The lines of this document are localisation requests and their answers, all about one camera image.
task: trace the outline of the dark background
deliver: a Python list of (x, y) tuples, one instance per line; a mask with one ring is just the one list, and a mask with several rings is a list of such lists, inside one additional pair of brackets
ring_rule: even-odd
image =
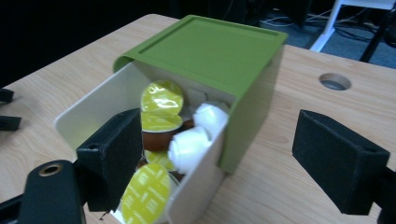
[(334, 0), (312, 1), (312, 4), (311, 0), (2, 1), (0, 87), (150, 13), (178, 19), (194, 14), (257, 25), (261, 14), (276, 7), (276, 4), (283, 6), (285, 11), (289, 9), (303, 20), (308, 9), (321, 12), (330, 9), (333, 2)]

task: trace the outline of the table surface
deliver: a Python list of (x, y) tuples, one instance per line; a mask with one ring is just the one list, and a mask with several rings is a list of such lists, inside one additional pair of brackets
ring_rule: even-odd
[[(20, 129), (0, 132), (0, 202), (23, 193), (26, 176), (47, 161), (74, 161), (75, 152), (53, 121), (112, 75), (114, 60), (177, 20), (147, 15), (61, 60), (6, 86), (14, 101), (3, 116), (22, 117)], [(348, 78), (346, 91), (332, 91), (319, 76)], [(233, 175), (221, 184), (198, 223), (375, 223), (370, 216), (342, 215), (291, 155), (300, 109), (316, 111), (392, 152), (396, 169), (396, 70), (285, 46), (273, 102)], [(88, 223), (115, 223), (112, 216), (86, 210)]]

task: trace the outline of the storage box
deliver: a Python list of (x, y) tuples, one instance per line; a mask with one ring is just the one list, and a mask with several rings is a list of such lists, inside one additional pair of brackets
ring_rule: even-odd
[(165, 213), (171, 223), (196, 220), (222, 178), (233, 173), (271, 103), (286, 35), (261, 28), (188, 16), (127, 51), (114, 63), (115, 74), (67, 109), (55, 126), (72, 149), (113, 115), (140, 107), (140, 95), (158, 79), (183, 91), (184, 118), (204, 101), (222, 101), (229, 122), (180, 182)]

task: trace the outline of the black clamp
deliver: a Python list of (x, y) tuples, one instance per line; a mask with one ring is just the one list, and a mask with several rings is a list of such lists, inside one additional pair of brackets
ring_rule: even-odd
[(36, 167), (24, 193), (0, 203), (0, 223), (85, 223), (85, 203), (115, 211), (142, 153), (140, 109), (119, 113), (77, 148), (74, 163)]
[(396, 223), (396, 173), (390, 153), (341, 123), (302, 110), (292, 153), (343, 214), (368, 215), (381, 208), (378, 223)]
[[(10, 103), (12, 102), (12, 97), (14, 96), (14, 91), (0, 89), (0, 102)], [(20, 127), (21, 118), (11, 117), (11, 116), (0, 116), (0, 131), (14, 132)]]

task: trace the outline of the green lid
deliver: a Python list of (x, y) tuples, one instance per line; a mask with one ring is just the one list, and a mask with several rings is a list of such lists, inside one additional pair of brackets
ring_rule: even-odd
[(138, 60), (234, 96), (219, 161), (222, 170), (233, 173), (265, 119), (275, 85), (266, 82), (275, 79), (262, 74), (272, 61), (278, 63), (274, 58), (286, 38), (276, 31), (187, 16), (125, 52), (114, 71)]
[(116, 60), (114, 70), (136, 59), (238, 96), (286, 37), (253, 26), (187, 16), (127, 51)]

